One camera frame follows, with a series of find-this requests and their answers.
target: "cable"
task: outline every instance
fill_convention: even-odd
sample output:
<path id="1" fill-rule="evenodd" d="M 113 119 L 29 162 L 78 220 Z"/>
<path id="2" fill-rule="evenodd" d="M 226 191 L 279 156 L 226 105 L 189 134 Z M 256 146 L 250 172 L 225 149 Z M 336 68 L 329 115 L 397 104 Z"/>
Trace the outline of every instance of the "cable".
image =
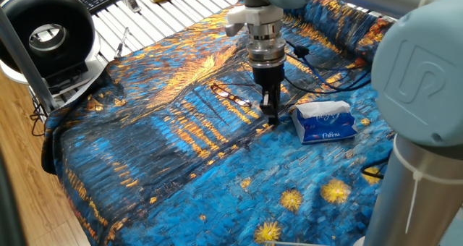
<path id="1" fill-rule="evenodd" d="M 305 65 L 307 65 L 307 67 L 309 67 L 309 69 L 313 72 L 313 74 L 321 81 L 323 82 L 325 85 L 327 85 L 328 87 L 334 89 L 334 90 L 339 90 L 339 91 L 352 91 L 353 89 L 351 89 L 351 87 L 353 87 L 355 84 L 357 84 L 359 81 L 356 81 L 354 82 L 353 84 L 351 84 L 350 86 L 346 87 L 346 88 L 339 88 L 339 87 L 336 87 L 330 83 L 328 83 L 325 79 L 323 79 L 316 71 L 315 71 L 315 68 L 312 67 L 312 65 L 310 65 L 310 63 L 307 61 L 307 59 L 304 57 L 302 58 L 302 60 L 304 61 Z M 363 76 L 362 78 L 364 78 L 366 76 L 366 74 L 368 74 L 370 72 L 370 70 L 368 70 Z"/>
<path id="2" fill-rule="evenodd" d="M 384 163 L 389 162 L 389 157 L 391 156 L 391 153 L 392 153 L 392 150 L 389 151 L 387 157 L 385 157 L 385 158 L 383 158 L 383 159 L 381 159 L 381 160 L 372 162 L 372 163 L 370 163 L 370 164 L 366 164 L 366 165 L 362 166 L 362 168 L 360 169 L 360 171 L 362 172 L 362 174 L 367 175 L 367 176 L 369 176 L 369 177 L 375 177 L 375 178 L 383 179 L 383 178 L 384 178 L 384 175 L 383 175 L 383 174 L 379 174 L 379 173 L 381 172 L 381 169 L 383 169 L 383 166 L 378 170 L 378 172 L 376 172 L 376 174 L 370 173 L 370 172 L 366 171 L 366 169 L 369 169 L 370 167 L 374 167 L 374 166 L 379 166 L 379 165 L 381 165 L 381 164 L 384 164 Z"/>
<path id="3" fill-rule="evenodd" d="M 341 93 L 341 92 L 347 92 L 347 91 L 353 91 L 353 90 L 358 90 L 360 88 L 363 88 L 365 87 L 367 84 L 369 84 L 371 82 L 371 80 L 367 80 L 366 82 L 358 85 L 357 87 L 354 87 L 357 83 L 359 83 L 363 78 L 365 78 L 368 74 L 370 73 L 370 70 L 366 71 L 362 76 L 360 76 L 358 79 L 356 79 L 351 85 L 345 87 L 345 89 L 343 90 L 335 90 L 335 91 L 326 91 L 326 92 L 323 92 L 323 91 L 316 91 L 316 90 L 308 90 L 308 89 L 304 89 L 304 88 L 301 88 L 297 85 L 295 85 L 291 80 L 288 79 L 287 76 L 285 76 L 285 80 L 293 85 L 293 87 L 295 87 L 296 89 L 298 90 L 302 90 L 302 91 L 305 91 L 307 93 L 313 93 L 313 94 L 334 94 L 334 93 Z"/>
<path id="4" fill-rule="evenodd" d="M 368 80 L 367 82 L 364 82 L 362 84 L 360 84 L 359 86 L 357 87 L 354 87 L 362 78 L 366 77 L 366 75 L 370 72 L 370 70 L 368 70 L 364 75 L 362 75 L 360 77 L 360 79 L 356 80 L 354 83 L 352 83 L 351 85 L 349 85 L 348 87 L 346 88 L 339 88 L 339 87 L 336 87 L 330 83 L 328 83 L 325 79 L 323 79 L 318 73 L 317 71 L 315 70 L 315 68 L 309 63 L 309 61 L 305 58 L 305 56 L 307 56 L 309 54 L 309 49 L 304 47 L 304 46 L 296 46 L 295 44 L 293 44 L 291 41 L 286 41 L 293 49 L 294 49 L 294 54 L 297 56 L 297 58 L 295 58 L 294 56 L 292 56 L 291 54 L 288 54 L 290 57 L 292 57 L 293 59 L 296 59 L 297 61 L 301 62 L 302 64 L 304 64 L 305 66 L 307 66 L 312 72 L 313 74 L 321 81 L 323 82 L 325 85 L 327 85 L 328 87 L 334 89 L 335 91 L 331 91 L 331 92 L 321 92 L 321 91 L 312 91 L 312 90 L 307 90 L 307 89 L 304 89 L 304 88 L 301 88 L 299 86 L 296 86 L 293 82 L 291 82 L 288 77 L 285 76 L 285 79 L 291 84 L 293 85 L 295 88 L 299 89 L 299 90 L 302 90 L 302 91 L 305 91 L 305 92 L 308 92 L 308 93 L 316 93 L 316 94 L 333 94 L 333 93 L 339 93 L 339 92 L 344 92 L 344 91 L 353 91 L 353 90 L 357 90 L 359 88 L 362 88 L 364 86 L 366 86 L 367 84 L 369 84 L 371 82 L 371 80 Z"/>
<path id="5" fill-rule="evenodd" d="M 291 84 L 293 87 L 295 87 L 296 89 L 298 90 L 301 90 L 301 91 L 305 91 L 306 93 L 313 93 L 313 94 L 334 94 L 334 93 L 342 93 L 342 92 L 348 92 L 348 91 L 353 91 L 353 90 L 358 90 L 360 88 L 363 88 L 365 87 L 366 85 L 370 84 L 371 80 L 367 80 L 366 82 L 358 85 L 357 87 L 353 87 L 353 88 L 350 88 L 349 90 L 335 90 L 335 91 L 326 91 L 326 92 L 323 92 L 323 91 L 316 91 L 316 90 L 308 90 L 308 89 L 304 89 L 302 87 L 299 87 L 297 85 L 295 85 L 291 80 L 288 79 L 287 76 L 284 77 L 284 79 L 289 83 Z"/>
<path id="6" fill-rule="evenodd" d="M 293 54 L 290 54 L 290 53 L 286 53 L 287 56 L 290 56 L 291 58 L 297 60 L 298 62 L 304 64 L 302 61 L 299 60 L 299 58 L 297 58 L 295 55 Z M 365 65 L 359 65 L 359 66 L 356 66 L 356 67 L 352 67 L 352 68 L 325 68 L 325 67 L 319 67 L 319 66 L 314 66 L 312 65 L 312 67 L 316 68 L 316 69 L 323 69 L 323 70 L 331 70 L 331 71 L 351 71 L 351 70 L 354 70 L 354 69 L 360 69 L 360 68 L 363 68 Z"/>
<path id="7" fill-rule="evenodd" d="M 35 130 L 35 127 L 37 126 L 37 121 L 39 121 L 41 119 L 41 116 L 46 116 L 45 114 L 42 114 L 40 113 L 40 108 L 41 108 L 41 105 L 35 101 L 35 96 L 32 97 L 32 102 L 34 104 L 34 112 L 29 115 L 29 118 L 30 120 L 33 120 L 34 121 L 34 125 L 32 126 L 32 135 L 34 137 L 41 137 L 43 135 L 45 135 L 45 125 L 43 126 L 43 134 L 35 134 L 34 133 L 34 130 Z"/>

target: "wrinkled cloth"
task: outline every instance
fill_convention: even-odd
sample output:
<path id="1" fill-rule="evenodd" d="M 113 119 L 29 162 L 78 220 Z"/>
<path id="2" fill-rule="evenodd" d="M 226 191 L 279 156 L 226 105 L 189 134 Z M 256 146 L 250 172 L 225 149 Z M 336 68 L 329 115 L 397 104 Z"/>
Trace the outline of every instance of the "wrinkled cloth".
<path id="1" fill-rule="evenodd" d="M 58 176 L 91 245 L 345 246 L 365 235 L 380 185 L 360 169 L 388 154 L 393 135 L 375 92 L 313 95 L 282 82 L 281 116 L 294 103 L 346 101 L 357 123 L 353 140 L 301 145 L 292 122 L 266 124 L 259 86 L 223 86 L 252 108 L 211 90 L 253 84 L 246 32 L 225 36 L 227 12 L 110 62 L 48 118 L 43 168 Z M 286 12 L 282 35 L 308 46 L 315 66 L 365 64 L 320 71 L 339 84 L 370 69 L 388 26 L 340 1 L 313 0 Z M 326 90 L 290 57 L 285 72 Z"/>

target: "wooden floor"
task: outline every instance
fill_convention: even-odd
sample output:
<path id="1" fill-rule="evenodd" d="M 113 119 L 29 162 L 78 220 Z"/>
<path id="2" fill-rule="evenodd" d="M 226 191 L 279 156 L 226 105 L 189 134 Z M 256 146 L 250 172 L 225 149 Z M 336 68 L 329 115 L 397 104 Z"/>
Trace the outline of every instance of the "wooden floor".
<path id="1" fill-rule="evenodd" d="M 58 179 L 41 167 L 43 138 L 33 137 L 33 112 L 25 85 L 0 72 L 0 150 L 12 181 L 27 243 L 37 246 L 87 246 L 80 224 Z M 37 130 L 43 129 L 39 122 Z"/>

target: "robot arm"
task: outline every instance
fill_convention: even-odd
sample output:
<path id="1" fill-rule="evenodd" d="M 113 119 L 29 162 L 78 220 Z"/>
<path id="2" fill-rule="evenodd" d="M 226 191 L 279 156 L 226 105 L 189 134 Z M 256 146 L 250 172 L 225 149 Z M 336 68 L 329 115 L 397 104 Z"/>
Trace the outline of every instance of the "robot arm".
<path id="1" fill-rule="evenodd" d="M 284 79 L 286 42 L 280 37 L 283 9 L 296 9 L 310 0 L 245 0 L 244 7 L 236 7 L 228 14 L 226 34 L 233 36 L 246 24 L 250 42 L 247 45 L 254 80 L 261 85 L 260 108 L 270 124 L 278 123 L 280 84 Z M 421 0 L 343 0 L 400 18 L 416 9 Z"/>

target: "tissue box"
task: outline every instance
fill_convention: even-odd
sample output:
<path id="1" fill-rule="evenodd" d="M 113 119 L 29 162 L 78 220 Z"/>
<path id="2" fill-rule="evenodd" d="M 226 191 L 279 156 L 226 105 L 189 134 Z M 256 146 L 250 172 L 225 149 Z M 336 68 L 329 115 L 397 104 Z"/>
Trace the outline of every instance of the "tissue box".
<path id="1" fill-rule="evenodd" d="M 344 101 L 311 102 L 294 107 L 292 120 L 303 145 L 341 140 L 357 134 L 355 118 Z"/>

